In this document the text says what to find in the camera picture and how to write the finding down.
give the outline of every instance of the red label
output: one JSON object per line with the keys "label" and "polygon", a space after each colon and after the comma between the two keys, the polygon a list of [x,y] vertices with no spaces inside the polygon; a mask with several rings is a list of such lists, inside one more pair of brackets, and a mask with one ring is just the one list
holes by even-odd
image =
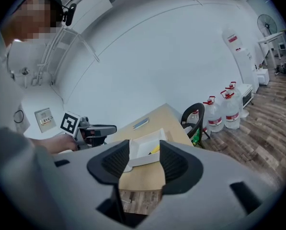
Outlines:
{"label": "red label", "polygon": [[221,117],[219,118],[219,119],[217,119],[217,120],[214,120],[214,121],[211,121],[211,120],[209,120],[208,122],[209,122],[209,124],[211,125],[211,126],[217,126],[217,125],[220,125],[221,124]]}
{"label": "red label", "polygon": [[237,39],[238,39],[238,37],[237,37],[237,36],[234,36],[233,38],[229,39],[228,41],[229,41],[229,43],[232,43],[233,41],[235,41],[235,40],[237,40]]}
{"label": "red label", "polygon": [[233,116],[226,116],[226,120],[227,120],[228,122],[233,122],[233,121],[237,120],[238,117],[239,117],[239,113],[236,113],[236,114],[233,115]]}

